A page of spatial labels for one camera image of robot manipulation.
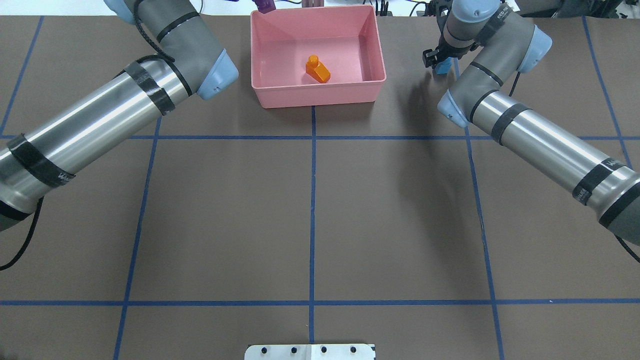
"orange block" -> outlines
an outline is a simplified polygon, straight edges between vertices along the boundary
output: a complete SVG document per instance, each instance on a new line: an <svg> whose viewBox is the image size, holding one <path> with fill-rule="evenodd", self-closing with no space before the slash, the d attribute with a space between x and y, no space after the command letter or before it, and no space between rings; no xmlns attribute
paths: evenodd
<svg viewBox="0 0 640 360"><path fill-rule="evenodd" d="M307 61L307 74L311 75L317 82L323 84L331 78L331 72L320 62L317 55L309 56L309 61Z"/></svg>

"black cable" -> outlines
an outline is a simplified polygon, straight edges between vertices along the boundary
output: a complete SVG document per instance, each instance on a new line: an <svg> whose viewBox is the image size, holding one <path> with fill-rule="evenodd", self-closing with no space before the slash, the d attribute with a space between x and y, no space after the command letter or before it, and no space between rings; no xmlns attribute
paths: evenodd
<svg viewBox="0 0 640 360"><path fill-rule="evenodd" d="M162 49L160 49L160 47L158 45L156 45L155 42L153 42L153 40L151 40L151 38L147 35L147 33L145 32L145 30L142 28L142 21L140 20L140 15L138 13L138 8L140 7L140 3L143 2L144 0L136 0L136 2L133 4L133 19L136 22L136 28L138 29L138 32L140 32L140 35L142 35L142 38L145 39L145 41L151 45L151 47L154 48L155 51L158 52L158 55L162 56L165 60L170 61L170 62L175 62L175 59L172 58L171 56L167 55L166 52L164 52Z"/></svg>
<svg viewBox="0 0 640 360"><path fill-rule="evenodd" d="M416 3L416 5L413 6L413 9L411 9L411 12L409 13L410 17L411 15L413 15L413 11L415 10L415 8L417 8L418 5L420 4L424 4L424 13L427 12L427 6L429 6L429 4L425 3L424 1L412 1L412 0L409 0L409 1L411 1L412 3Z"/></svg>
<svg viewBox="0 0 640 360"><path fill-rule="evenodd" d="M36 230L36 225L38 224L38 218L40 217L40 210L42 209L43 200L44 200L44 197L41 197L40 200L38 200L38 205L36 206L36 212L33 213L33 219L31 220L31 227L29 228L29 233L27 234L27 238L24 240L22 247L20 248L20 250L18 250L18 253L13 257L13 259L11 259L11 261L9 261L7 264L3 266L0 266L0 271L6 270L11 266L13 266L14 264L16 264L24 254L24 251L27 249L27 246L29 246L29 243L31 242L31 238L33 237L33 232Z"/></svg>
<svg viewBox="0 0 640 360"><path fill-rule="evenodd" d="M604 4L600 5L600 8L598 9L600 10L600 14L596 15L596 17L602 17L604 15L604 11L607 9L610 2L611 0L605 0Z"/></svg>
<svg viewBox="0 0 640 360"><path fill-rule="evenodd" d="M616 235L615 237L620 245L622 245L622 247L629 253L629 255L631 255L631 257L634 258L638 263L640 263L640 257L633 250L631 250L629 245L625 243L625 240L622 240L618 235Z"/></svg>
<svg viewBox="0 0 640 360"><path fill-rule="evenodd" d="M165 58L163 58L162 56L158 55L158 54L151 54L151 55L144 55L143 57L141 57L140 59L136 60L136 63L142 64L145 61L149 61L149 60L166 60ZM113 79L117 78L118 76L124 74L124 70L120 71L118 73L118 75L114 76Z"/></svg>
<svg viewBox="0 0 640 360"><path fill-rule="evenodd" d="M509 92L509 96L513 95L513 92L516 90L516 85L518 84L518 79L520 79L520 71L516 74L516 78L513 80L513 86L511 87L511 91Z"/></svg>

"metal cylinder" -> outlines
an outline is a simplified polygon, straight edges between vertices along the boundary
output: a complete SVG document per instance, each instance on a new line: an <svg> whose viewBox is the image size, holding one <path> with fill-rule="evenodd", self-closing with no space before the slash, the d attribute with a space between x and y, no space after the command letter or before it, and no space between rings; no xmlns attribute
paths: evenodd
<svg viewBox="0 0 640 360"><path fill-rule="evenodd" d="M174 104L188 97L178 76L163 60L148 61L141 66ZM74 174L160 116L147 93L124 73L27 133L25 138L50 162ZM9 149L0 151L1 202L29 214L34 212L38 199L50 190ZM0 221L0 231L11 225L7 219Z"/></svg>
<svg viewBox="0 0 640 360"><path fill-rule="evenodd" d="M141 65L174 104L188 97L163 60ZM135 80L122 74L25 137L51 162L75 173L160 116Z"/></svg>
<svg viewBox="0 0 640 360"><path fill-rule="evenodd" d="M625 193L638 186L640 174L502 92L490 93L479 101L471 120L593 208L600 223L616 233L609 226L612 222L604 224L602 219L607 211L620 206ZM617 235L638 243L640 214L635 216L635 223L626 224L627 230Z"/></svg>

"pink bin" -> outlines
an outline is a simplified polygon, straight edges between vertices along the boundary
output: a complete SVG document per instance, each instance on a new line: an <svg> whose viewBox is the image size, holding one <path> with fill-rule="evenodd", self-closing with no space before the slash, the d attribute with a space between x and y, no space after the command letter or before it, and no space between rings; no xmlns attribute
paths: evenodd
<svg viewBox="0 0 640 360"><path fill-rule="evenodd" d="M331 72L305 72L312 54ZM263 108L375 101L387 74L369 5L251 14L251 84Z"/></svg>

